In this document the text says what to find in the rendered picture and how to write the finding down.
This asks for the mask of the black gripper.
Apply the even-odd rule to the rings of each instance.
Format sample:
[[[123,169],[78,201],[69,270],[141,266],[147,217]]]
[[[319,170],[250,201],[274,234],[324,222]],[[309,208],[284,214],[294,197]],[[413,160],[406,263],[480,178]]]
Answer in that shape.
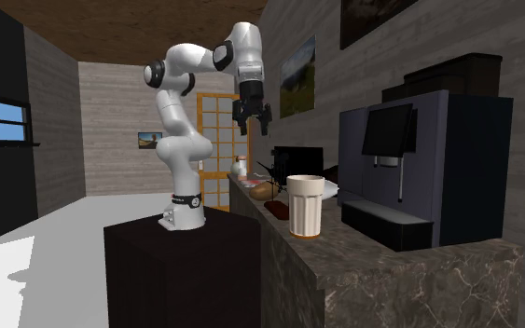
[[[238,123],[241,135],[247,134],[247,112],[258,111],[256,118],[260,124],[260,133],[266,136],[272,112],[269,103],[263,105],[263,83],[259,80],[243,81],[239,84],[239,91],[240,99],[232,102],[232,119]]]

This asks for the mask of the wooden glass-pane door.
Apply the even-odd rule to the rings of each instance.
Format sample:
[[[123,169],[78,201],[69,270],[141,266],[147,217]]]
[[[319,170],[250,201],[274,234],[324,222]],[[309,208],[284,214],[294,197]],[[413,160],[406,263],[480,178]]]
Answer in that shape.
[[[207,207],[229,211],[229,181],[231,165],[238,156],[246,158],[249,171],[250,137],[241,135],[238,123],[232,119],[232,104],[237,94],[198,93],[198,131],[211,141],[212,154],[199,162],[200,191]]]

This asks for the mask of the black box appliance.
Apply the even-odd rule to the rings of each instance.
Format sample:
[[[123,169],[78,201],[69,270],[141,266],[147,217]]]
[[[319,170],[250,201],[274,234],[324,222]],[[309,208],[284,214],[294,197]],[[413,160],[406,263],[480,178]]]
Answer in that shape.
[[[288,176],[320,176],[323,174],[324,153],[322,147],[275,146],[271,153],[273,156],[283,153],[286,153],[289,156],[286,168]]]

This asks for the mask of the brown potato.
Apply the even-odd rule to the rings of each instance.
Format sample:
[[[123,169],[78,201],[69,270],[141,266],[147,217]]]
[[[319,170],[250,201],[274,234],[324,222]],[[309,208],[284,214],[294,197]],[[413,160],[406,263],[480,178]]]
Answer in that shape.
[[[279,194],[279,186],[275,183],[266,181],[258,184],[249,191],[249,196],[259,201],[273,200]]]

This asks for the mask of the dark red flat object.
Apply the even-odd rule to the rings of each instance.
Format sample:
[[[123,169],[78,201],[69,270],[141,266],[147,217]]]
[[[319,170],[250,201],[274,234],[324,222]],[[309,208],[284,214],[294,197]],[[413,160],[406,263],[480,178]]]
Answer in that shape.
[[[288,206],[279,200],[266,201],[264,207],[278,220],[287,221],[289,219]]]

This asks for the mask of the cream ribbed cup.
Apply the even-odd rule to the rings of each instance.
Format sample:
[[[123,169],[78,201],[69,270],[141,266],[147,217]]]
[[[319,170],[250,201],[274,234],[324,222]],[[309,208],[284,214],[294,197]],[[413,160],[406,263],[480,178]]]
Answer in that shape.
[[[315,175],[287,177],[289,231],[300,239],[315,239],[321,232],[325,178]]]

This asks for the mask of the dark robot stand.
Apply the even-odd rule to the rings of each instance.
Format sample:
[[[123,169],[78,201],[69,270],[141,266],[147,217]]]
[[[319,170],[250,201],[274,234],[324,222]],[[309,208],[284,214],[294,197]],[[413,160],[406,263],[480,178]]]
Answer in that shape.
[[[204,226],[156,216],[104,228],[109,328],[260,328],[259,222],[213,208]]]

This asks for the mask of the dark grey coffee machine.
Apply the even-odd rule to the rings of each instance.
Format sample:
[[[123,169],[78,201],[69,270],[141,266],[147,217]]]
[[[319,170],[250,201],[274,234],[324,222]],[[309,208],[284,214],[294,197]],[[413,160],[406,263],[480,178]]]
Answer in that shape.
[[[397,252],[502,236],[514,104],[499,94],[502,61],[443,61],[340,114],[344,224]]]

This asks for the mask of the landscape wall picture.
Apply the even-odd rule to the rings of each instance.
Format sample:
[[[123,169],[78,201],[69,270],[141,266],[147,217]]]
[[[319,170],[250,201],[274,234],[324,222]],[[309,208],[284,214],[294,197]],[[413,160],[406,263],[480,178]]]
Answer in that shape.
[[[315,108],[316,36],[310,37],[281,66],[280,118]]]

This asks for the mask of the small yellow wall picture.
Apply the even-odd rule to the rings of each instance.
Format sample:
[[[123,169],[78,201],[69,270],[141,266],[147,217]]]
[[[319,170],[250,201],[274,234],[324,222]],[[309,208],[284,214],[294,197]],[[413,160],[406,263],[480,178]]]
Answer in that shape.
[[[161,138],[162,138],[161,132],[139,132],[138,133],[138,148],[139,149],[155,149]]]

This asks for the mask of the dark wall picture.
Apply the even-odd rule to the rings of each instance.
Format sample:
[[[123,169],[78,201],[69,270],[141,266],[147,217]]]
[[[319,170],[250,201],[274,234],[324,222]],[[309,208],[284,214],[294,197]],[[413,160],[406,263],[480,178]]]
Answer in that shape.
[[[339,48],[347,48],[419,0],[341,0]]]

